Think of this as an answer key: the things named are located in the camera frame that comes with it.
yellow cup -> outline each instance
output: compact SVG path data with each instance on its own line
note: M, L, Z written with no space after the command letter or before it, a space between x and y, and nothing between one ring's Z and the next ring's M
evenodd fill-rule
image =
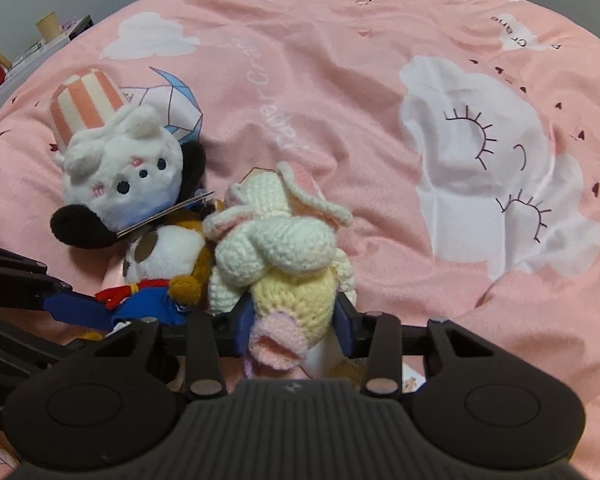
M36 27L47 43L60 36L60 25L55 12L48 13L48 15L36 23Z

plush toy in background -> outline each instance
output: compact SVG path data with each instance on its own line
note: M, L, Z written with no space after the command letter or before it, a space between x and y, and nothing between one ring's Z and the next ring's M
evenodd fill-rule
M143 317L184 324L191 308L206 308L212 260L199 215L178 210L164 224L136 235L123 263L126 285L103 290L96 299L114 311L113 330Z
M288 162L231 185L225 205L203 222L205 236L218 242L209 305L227 312L250 290L250 353L288 370L327 332L336 293L353 291L353 270L335 235L352 215Z
M54 93L50 111L66 205L51 229L84 249L112 246L116 233L185 200L205 169L198 142L180 146L148 105L132 105L92 69Z

white dog plush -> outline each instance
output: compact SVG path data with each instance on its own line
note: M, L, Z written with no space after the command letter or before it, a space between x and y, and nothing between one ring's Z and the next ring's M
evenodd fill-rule
M66 205L51 229L67 245L113 245L116 233L192 194L205 152L180 146L148 105L132 105L99 70L69 78L50 105Z

plush eye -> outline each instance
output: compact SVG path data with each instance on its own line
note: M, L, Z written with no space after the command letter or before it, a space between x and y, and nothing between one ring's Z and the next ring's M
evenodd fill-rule
M122 195L126 195L129 192L130 188L131 188L131 186L129 185L129 183L126 180L121 180L118 183L118 185L116 186L118 193L120 193Z

bed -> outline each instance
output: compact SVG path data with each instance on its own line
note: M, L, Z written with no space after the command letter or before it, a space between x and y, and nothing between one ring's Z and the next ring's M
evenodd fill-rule
M71 250L48 226L48 103L89 68L199 136L207 189L280 160L310 168L355 216L339 243L358 308L450 317L567 383L587 412L573 465L600 480L599 39L522 0L125 7L0 111L0 246L93 294L120 281L120 251ZM60 342L80 332L2 314ZM14 466L0 446L0 478Z

